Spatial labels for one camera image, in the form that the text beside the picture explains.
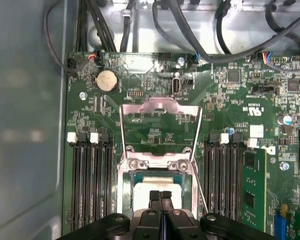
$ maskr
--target integrated circuit chip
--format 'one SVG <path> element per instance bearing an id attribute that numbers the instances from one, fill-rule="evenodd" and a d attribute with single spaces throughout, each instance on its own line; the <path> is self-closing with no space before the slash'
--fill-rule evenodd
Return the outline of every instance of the integrated circuit chip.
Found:
<path id="1" fill-rule="evenodd" d="M 255 196 L 253 196 L 251 193 L 247 191 L 244 194 L 244 201 L 249 207 L 251 208 L 255 207 Z"/>
<path id="2" fill-rule="evenodd" d="M 240 72 L 237 70 L 231 70 L 228 72 L 229 83 L 240 83 Z"/>
<path id="3" fill-rule="evenodd" d="M 297 79 L 289 79 L 287 83 L 288 92 L 299 92 L 300 88 L 300 80 Z"/>
<path id="4" fill-rule="evenodd" d="M 244 165 L 254 168 L 255 163 L 256 163 L 256 156 L 251 152 L 246 152 L 244 154 Z"/>

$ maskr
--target mounting screw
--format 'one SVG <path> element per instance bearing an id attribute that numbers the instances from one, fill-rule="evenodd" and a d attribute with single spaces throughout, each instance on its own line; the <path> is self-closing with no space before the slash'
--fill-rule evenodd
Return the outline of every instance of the mounting screw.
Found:
<path id="1" fill-rule="evenodd" d="M 181 171 L 187 171 L 188 170 L 188 164 L 185 161 L 180 162 L 178 167 Z"/>
<path id="2" fill-rule="evenodd" d="M 141 3 L 141 6 L 142 6 L 143 9 L 147 9 L 148 8 L 148 1 L 143 1 Z"/>
<path id="3" fill-rule="evenodd" d="M 172 214 L 178 216 L 178 215 L 181 214 L 181 212 L 180 212 L 179 210 L 173 210 L 173 211 L 172 211 Z"/>
<path id="4" fill-rule="evenodd" d="M 178 59 L 176 60 L 176 62 L 178 63 L 178 65 L 180 67 L 183 67 L 186 64 L 186 60 L 183 57 L 178 57 Z"/>
<path id="5" fill-rule="evenodd" d="M 120 221 L 122 221 L 123 219 L 124 219 L 124 218 L 121 217 L 121 216 L 115 218 L 115 220 L 116 220 L 117 222 L 120 222 Z"/>
<path id="6" fill-rule="evenodd" d="M 80 98 L 82 101 L 86 100 L 87 97 L 88 97 L 88 94 L 87 94 L 86 92 L 82 91 L 82 92 L 79 93 L 79 98 Z"/>
<path id="7" fill-rule="evenodd" d="M 137 167 L 138 167 L 138 161 L 137 160 L 131 160 L 129 162 L 129 168 L 130 169 L 135 170 L 135 169 L 137 169 Z"/>
<path id="8" fill-rule="evenodd" d="M 287 171 L 290 168 L 290 166 L 289 166 L 289 163 L 283 161 L 283 162 L 280 163 L 279 168 L 282 171 Z"/>
<path id="9" fill-rule="evenodd" d="M 217 220 L 215 216 L 209 215 L 206 217 L 206 219 L 208 219 L 209 221 L 215 221 Z"/>

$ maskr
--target green circuit board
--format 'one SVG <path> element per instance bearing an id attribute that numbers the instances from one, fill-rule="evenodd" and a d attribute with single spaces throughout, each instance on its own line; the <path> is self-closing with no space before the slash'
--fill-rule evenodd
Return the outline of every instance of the green circuit board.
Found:
<path id="1" fill-rule="evenodd" d="M 71 64 L 80 64 L 88 55 L 72 53 Z M 185 59 L 181 67 L 180 57 Z M 300 56 L 272 57 L 271 61 L 287 68 L 300 66 Z M 111 93 L 100 91 L 94 83 L 102 70 L 117 76 L 117 89 Z M 184 77 L 177 91 L 172 85 L 176 72 Z M 282 213 L 289 222 L 287 231 L 293 231 L 296 226 L 290 218 L 297 215 L 300 197 L 300 72 L 278 72 L 252 57 L 205 64 L 193 63 L 193 56 L 187 54 L 101 53 L 98 62 L 91 60 L 68 78 L 66 134 L 75 133 L 81 143 L 66 143 L 62 233 L 116 212 L 116 166 L 123 153 L 120 105 L 142 104 L 161 96 L 203 109 L 194 157 L 209 210 L 272 235 L 274 215 Z M 292 117 L 291 125 L 281 125 L 285 115 Z M 125 121 L 127 145 L 138 152 L 163 155 L 192 146 L 198 117 L 155 111 L 132 114 Z M 222 145 L 221 134 L 230 129 L 235 133 Z M 105 147 L 89 145 L 89 136 L 95 132 L 105 138 Z M 288 169 L 283 170 L 283 163 Z M 195 181 L 185 179 L 188 184 Z M 125 183 L 131 183 L 129 175 Z M 183 207 L 191 209 L 187 201 L 191 189 L 184 189 Z M 130 188 L 124 195 L 123 213 L 131 216 Z M 197 218 L 203 215 L 200 194 L 198 205 Z"/>

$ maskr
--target cable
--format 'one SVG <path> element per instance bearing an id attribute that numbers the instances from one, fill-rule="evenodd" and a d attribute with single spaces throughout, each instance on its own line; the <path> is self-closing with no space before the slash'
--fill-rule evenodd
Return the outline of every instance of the cable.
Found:
<path id="1" fill-rule="evenodd" d="M 134 7 L 135 3 L 136 3 L 136 0 L 129 0 L 125 9 L 132 11 L 132 8 Z M 122 40 L 121 40 L 121 44 L 120 44 L 120 52 L 121 53 L 126 53 L 127 49 L 128 49 L 130 25 L 131 25 L 130 17 L 125 16 L 124 20 L 123 20 L 123 35 L 122 35 Z"/>
<path id="2" fill-rule="evenodd" d="M 88 27 L 87 27 L 87 20 L 88 20 L 88 10 L 87 10 L 87 4 L 85 0 L 81 0 L 82 3 L 82 14 L 81 14 L 81 29 L 80 29 L 80 35 L 81 35 L 81 51 L 87 52 L 88 48 Z"/>
<path id="3" fill-rule="evenodd" d="M 77 73 L 81 70 L 83 70 L 85 68 L 85 66 L 88 64 L 88 62 L 90 61 L 91 57 L 92 56 L 89 56 L 87 59 L 83 60 L 82 63 L 75 69 L 73 68 L 69 68 L 67 66 L 65 66 L 61 61 L 60 59 L 58 58 L 57 54 L 56 54 L 56 51 L 54 49 L 54 47 L 52 46 L 52 42 L 51 42 L 51 39 L 50 39 L 50 35 L 49 35 L 49 29 L 48 29 L 48 17 L 49 17 L 49 14 L 51 12 L 51 10 L 57 5 L 59 4 L 59 2 L 51 5 L 50 7 L 48 7 L 48 9 L 44 12 L 44 17 L 43 17 L 43 31 L 44 31 L 44 36 L 45 36 L 45 39 L 46 39 L 46 43 L 48 45 L 48 48 L 50 50 L 50 53 L 51 55 L 53 56 L 55 62 L 62 68 L 64 69 L 65 71 L 67 71 L 68 73 Z"/>
<path id="4" fill-rule="evenodd" d="M 115 43 L 114 43 L 114 39 L 111 36 L 111 32 L 109 30 L 107 22 L 106 22 L 104 16 L 102 15 L 102 12 L 101 12 L 96 0 L 90 0 L 90 3 L 91 3 L 91 7 L 94 10 L 97 18 L 99 19 L 101 29 L 103 30 L 105 38 L 107 39 L 110 51 L 111 52 L 116 52 L 117 49 L 116 49 L 116 46 L 115 46 Z"/>
<path id="5" fill-rule="evenodd" d="M 280 33 L 282 30 L 284 30 L 285 28 L 282 27 L 274 18 L 273 15 L 273 7 L 277 8 L 276 5 L 273 3 L 274 0 L 272 0 L 268 5 L 266 5 L 265 7 L 265 20 L 268 23 L 269 27 L 276 32 L 277 34 Z M 289 32 L 286 36 L 286 38 L 291 39 L 292 41 L 295 42 L 295 44 L 297 44 L 297 46 L 300 48 L 300 37 L 295 34 L 294 32 Z"/>
<path id="6" fill-rule="evenodd" d="M 230 0 L 222 1 L 219 4 L 219 6 L 215 12 L 215 15 L 214 15 L 214 18 L 216 18 L 216 38 L 218 40 L 218 43 L 219 43 L 222 51 L 225 54 L 231 54 L 231 52 L 230 52 L 229 48 L 227 47 L 224 37 L 223 37 L 223 34 L 222 34 L 222 21 L 223 21 L 224 17 L 228 14 L 230 7 L 231 7 Z"/>
<path id="7" fill-rule="evenodd" d="M 76 33 L 75 33 L 75 51 L 79 52 L 81 49 L 81 27 L 82 27 L 82 2 L 78 3 L 78 16 L 76 20 Z"/>
<path id="8" fill-rule="evenodd" d="M 296 73 L 296 72 L 300 72 L 300 68 L 298 69 L 285 69 L 279 66 L 276 66 L 272 63 L 270 63 L 270 58 L 272 56 L 272 52 L 262 52 L 262 58 L 263 58 L 263 63 L 265 65 L 267 65 L 268 67 L 280 71 L 280 72 L 284 72 L 284 73 Z"/>
<path id="9" fill-rule="evenodd" d="M 108 42 L 107 42 L 105 33 L 104 33 L 104 31 L 101 27 L 101 24 L 98 20 L 98 17 L 96 15 L 96 13 L 95 13 L 95 10 L 93 9 L 93 7 L 91 5 L 91 1 L 90 0 L 85 0 L 85 3 L 86 3 L 86 6 L 87 6 L 87 9 L 89 10 L 89 12 L 91 14 L 91 17 L 93 19 L 96 31 L 98 33 L 98 36 L 99 36 L 101 44 L 102 44 L 102 47 L 106 52 L 109 52 Z"/>
<path id="10" fill-rule="evenodd" d="M 185 16 L 183 15 L 178 3 L 175 0 L 169 0 L 169 2 L 170 2 L 170 9 L 174 16 L 174 19 L 177 22 L 182 34 L 188 40 L 188 42 L 192 45 L 192 47 L 199 53 L 199 55 L 208 63 L 222 64 L 222 63 L 233 62 L 233 61 L 241 59 L 245 56 L 259 52 L 261 49 L 266 49 L 269 46 L 275 44 L 277 41 L 282 39 L 285 35 L 290 33 L 294 28 L 296 28 L 297 26 L 300 25 L 300 17 L 299 17 L 297 20 L 295 20 L 293 23 L 291 23 L 288 27 L 286 27 L 280 33 L 278 33 L 277 35 L 270 38 L 269 40 L 255 46 L 251 49 L 248 49 L 248 50 L 240 52 L 240 53 L 227 55 L 224 57 L 217 57 L 217 56 L 211 57 L 207 54 L 207 52 L 202 48 L 202 46 L 196 39 Z"/>
<path id="11" fill-rule="evenodd" d="M 175 38 L 173 38 L 172 36 L 170 36 L 165 30 L 163 30 L 163 28 L 160 26 L 159 22 L 158 22 L 158 5 L 159 3 L 157 1 L 155 1 L 152 4 L 152 17 L 153 17 L 153 23 L 154 26 L 156 28 L 156 30 L 158 31 L 158 33 L 170 44 L 176 45 L 178 48 L 182 49 L 183 51 L 185 51 L 186 53 L 193 53 L 194 51 L 187 48 L 186 46 L 182 45 L 178 40 L 176 40 Z"/>

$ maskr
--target ram slot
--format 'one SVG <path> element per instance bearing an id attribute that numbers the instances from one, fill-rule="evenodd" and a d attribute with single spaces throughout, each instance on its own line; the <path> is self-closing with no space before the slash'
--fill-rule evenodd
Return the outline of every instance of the ram slot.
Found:
<path id="1" fill-rule="evenodd" d="M 219 214 L 225 214 L 225 196 L 228 194 L 228 190 L 226 188 L 226 161 L 227 161 L 227 154 L 226 154 L 226 147 L 221 145 L 219 148 Z"/>
<path id="2" fill-rule="evenodd" d="M 215 158 L 214 159 L 214 212 L 219 214 L 220 205 L 220 147 L 215 148 Z"/>
<path id="3" fill-rule="evenodd" d="M 240 198 L 240 192 L 237 191 L 237 185 L 238 185 L 238 180 L 237 180 L 237 165 L 238 165 L 238 154 L 239 154 L 239 149 L 237 144 L 232 144 L 231 145 L 231 155 L 230 155 L 230 201 L 229 201 L 229 208 L 230 208 L 230 216 L 232 220 L 236 220 L 236 201 L 237 198 Z"/>
<path id="4" fill-rule="evenodd" d="M 226 159 L 225 163 L 225 193 L 224 193 L 224 208 L 225 212 L 224 215 L 229 218 L 231 215 L 231 204 L 230 199 L 232 198 L 232 191 L 231 191 L 231 173 L 230 168 L 232 164 L 232 149 L 231 145 L 228 145 L 226 148 Z"/>
<path id="5" fill-rule="evenodd" d="M 113 161 L 112 161 L 112 147 L 107 146 L 104 148 L 104 165 L 105 165 L 105 179 L 104 179 L 104 216 L 111 214 L 112 212 L 112 202 L 111 202 L 111 195 L 112 195 L 112 170 L 113 170 Z"/>
<path id="6" fill-rule="evenodd" d="M 73 147 L 73 162 L 72 162 L 72 224 L 71 231 L 78 229 L 79 225 L 79 173 L 80 173 L 80 147 Z"/>
<path id="7" fill-rule="evenodd" d="M 204 198 L 206 200 L 206 205 L 209 207 L 210 206 L 210 199 L 209 199 L 209 194 L 210 194 L 210 173 L 209 173 L 209 154 L 210 154 L 210 148 L 207 144 L 204 145 L 204 159 L 203 159 L 203 187 L 204 187 Z"/>
<path id="8" fill-rule="evenodd" d="M 101 218 L 102 198 L 102 148 L 94 146 L 93 220 Z"/>
<path id="9" fill-rule="evenodd" d="M 236 165 L 236 200 L 235 200 L 235 217 L 236 221 L 241 222 L 241 191 L 242 191 L 242 171 L 244 165 L 244 150 L 238 147 L 238 157 Z"/>
<path id="10" fill-rule="evenodd" d="M 215 202 L 215 175 L 213 174 L 215 172 L 215 159 L 216 159 L 216 147 L 214 144 L 211 144 L 209 146 L 209 173 L 212 173 L 209 175 L 209 192 L 208 192 L 208 201 L 210 205 L 208 208 L 210 208 L 210 212 L 214 213 L 214 202 Z"/>

